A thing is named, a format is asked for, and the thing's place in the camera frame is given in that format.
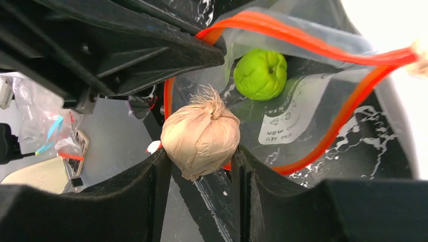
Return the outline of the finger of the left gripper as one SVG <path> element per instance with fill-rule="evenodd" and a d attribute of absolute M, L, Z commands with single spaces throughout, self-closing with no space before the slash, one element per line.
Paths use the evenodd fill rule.
<path fill-rule="evenodd" d="M 200 1 L 1 1 L 1 71 L 52 91 L 64 108 L 127 96 L 220 66 L 226 47 L 196 38 Z"/>

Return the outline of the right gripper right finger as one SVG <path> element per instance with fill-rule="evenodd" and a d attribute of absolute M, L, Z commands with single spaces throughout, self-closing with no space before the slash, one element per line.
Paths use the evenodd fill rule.
<path fill-rule="evenodd" d="M 308 189 L 239 146 L 237 241 L 427 241 L 427 182 L 326 179 Z"/>

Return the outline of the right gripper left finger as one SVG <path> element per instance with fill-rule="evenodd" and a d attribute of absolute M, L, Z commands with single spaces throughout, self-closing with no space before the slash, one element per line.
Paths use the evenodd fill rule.
<path fill-rule="evenodd" d="M 1 186 L 1 241 L 160 241 L 172 163 L 164 149 L 79 193 Z"/>

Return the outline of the garlic bulb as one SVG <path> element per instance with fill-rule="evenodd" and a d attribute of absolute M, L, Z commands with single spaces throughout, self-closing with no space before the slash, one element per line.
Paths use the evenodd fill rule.
<path fill-rule="evenodd" d="M 193 182 L 232 160 L 240 142 L 240 120 L 212 86 L 204 86 L 189 105 L 166 119 L 160 141 L 182 177 Z"/>

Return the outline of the green wrinkled fruit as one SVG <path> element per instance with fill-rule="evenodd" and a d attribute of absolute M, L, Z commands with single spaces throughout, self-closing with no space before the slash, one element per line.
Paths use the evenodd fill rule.
<path fill-rule="evenodd" d="M 287 81 L 287 61 L 279 52 L 253 49 L 233 70 L 236 89 L 246 98 L 267 101 L 279 96 Z"/>

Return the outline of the clear orange-zip bag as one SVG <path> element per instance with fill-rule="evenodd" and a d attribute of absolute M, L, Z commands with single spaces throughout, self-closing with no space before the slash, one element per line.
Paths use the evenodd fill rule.
<path fill-rule="evenodd" d="M 240 120 L 241 144 L 306 188 L 322 179 L 327 159 L 342 160 L 361 143 L 384 154 L 395 134 L 383 112 L 364 100 L 391 72 L 422 59 L 412 47 L 378 53 L 359 35 L 258 7 L 224 17 L 196 37 L 223 42 L 224 63 L 169 79 L 166 116 L 212 86 Z M 287 61 L 285 87 L 271 100 L 251 100 L 236 89 L 233 70 L 253 49 L 279 52 Z"/>

